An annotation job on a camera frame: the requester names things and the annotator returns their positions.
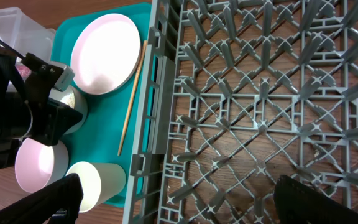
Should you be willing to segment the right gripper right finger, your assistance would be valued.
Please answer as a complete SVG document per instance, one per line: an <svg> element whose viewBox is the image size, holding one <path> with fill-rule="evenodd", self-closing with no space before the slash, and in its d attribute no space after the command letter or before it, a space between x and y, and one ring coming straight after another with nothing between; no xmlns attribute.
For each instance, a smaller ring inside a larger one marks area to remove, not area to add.
<svg viewBox="0 0 358 224"><path fill-rule="evenodd" d="M281 224L358 224L358 213L287 175L281 175L273 194Z"/></svg>

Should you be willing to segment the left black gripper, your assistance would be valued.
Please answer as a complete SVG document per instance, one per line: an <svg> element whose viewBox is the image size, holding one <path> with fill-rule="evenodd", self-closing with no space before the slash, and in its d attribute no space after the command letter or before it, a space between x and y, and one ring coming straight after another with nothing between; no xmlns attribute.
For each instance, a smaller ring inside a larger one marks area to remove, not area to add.
<svg viewBox="0 0 358 224"><path fill-rule="evenodd" d="M24 81L26 102L32 112L29 137L46 146L54 146L83 115L68 105L49 97L56 77L50 72L50 62L27 53L21 63L30 69Z"/></svg>

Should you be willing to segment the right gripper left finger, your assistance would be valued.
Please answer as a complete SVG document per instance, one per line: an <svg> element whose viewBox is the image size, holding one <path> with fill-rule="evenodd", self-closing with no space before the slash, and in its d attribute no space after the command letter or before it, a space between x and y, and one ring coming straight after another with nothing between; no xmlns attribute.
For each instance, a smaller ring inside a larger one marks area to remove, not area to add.
<svg viewBox="0 0 358 224"><path fill-rule="evenodd" d="M0 210L0 224L75 223L82 199L79 175L69 174Z"/></svg>

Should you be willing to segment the grey bowl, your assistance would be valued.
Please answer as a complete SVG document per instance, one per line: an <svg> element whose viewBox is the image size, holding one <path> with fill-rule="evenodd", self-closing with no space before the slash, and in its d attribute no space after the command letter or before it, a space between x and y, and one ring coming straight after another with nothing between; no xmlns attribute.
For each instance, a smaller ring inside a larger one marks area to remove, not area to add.
<svg viewBox="0 0 358 224"><path fill-rule="evenodd" d="M63 92L52 88L49 97L68 105L69 107L73 108L74 110L80 112L83 115L82 120L72 126L70 129L68 129L65 134L71 134L79 130L88 115L88 104L85 97L75 87L71 85L69 85L68 88Z"/></svg>

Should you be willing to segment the white paper cup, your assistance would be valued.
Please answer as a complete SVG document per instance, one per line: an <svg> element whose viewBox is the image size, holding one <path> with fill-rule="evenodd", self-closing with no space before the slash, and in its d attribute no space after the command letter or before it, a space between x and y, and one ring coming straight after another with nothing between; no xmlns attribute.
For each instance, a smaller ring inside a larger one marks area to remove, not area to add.
<svg viewBox="0 0 358 224"><path fill-rule="evenodd" d="M80 161L66 175L77 174L83 189L80 213L85 213L119 194L126 185L126 173L118 164Z"/></svg>

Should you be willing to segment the pink small bowl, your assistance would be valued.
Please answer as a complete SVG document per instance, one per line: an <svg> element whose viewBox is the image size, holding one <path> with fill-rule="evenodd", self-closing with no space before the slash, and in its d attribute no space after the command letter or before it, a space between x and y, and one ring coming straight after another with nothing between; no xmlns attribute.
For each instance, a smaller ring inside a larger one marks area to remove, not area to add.
<svg viewBox="0 0 358 224"><path fill-rule="evenodd" d="M46 146L27 138L16 156L17 183L22 190L34 193L61 179L66 174L68 162L68 151L61 141L54 146Z"/></svg>

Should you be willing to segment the large white plate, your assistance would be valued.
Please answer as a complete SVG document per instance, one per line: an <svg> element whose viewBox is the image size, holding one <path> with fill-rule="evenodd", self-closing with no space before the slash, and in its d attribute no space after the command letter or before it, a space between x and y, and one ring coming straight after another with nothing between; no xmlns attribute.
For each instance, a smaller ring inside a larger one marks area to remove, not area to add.
<svg viewBox="0 0 358 224"><path fill-rule="evenodd" d="M140 34L130 18L117 13L98 17L74 44L70 65L75 85L90 95L117 90L135 72L140 51Z"/></svg>

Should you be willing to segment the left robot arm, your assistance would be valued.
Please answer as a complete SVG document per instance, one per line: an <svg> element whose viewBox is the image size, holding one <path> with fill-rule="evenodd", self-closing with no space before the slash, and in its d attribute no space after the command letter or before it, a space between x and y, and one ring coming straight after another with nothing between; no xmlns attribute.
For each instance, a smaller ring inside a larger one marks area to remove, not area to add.
<svg viewBox="0 0 358 224"><path fill-rule="evenodd" d="M46 146L58 140L83 115L49 97L64 70L27 53L24 65L30 75L22 78L14 57L0 54L0 169L14 165L22 138Z"/></svg>

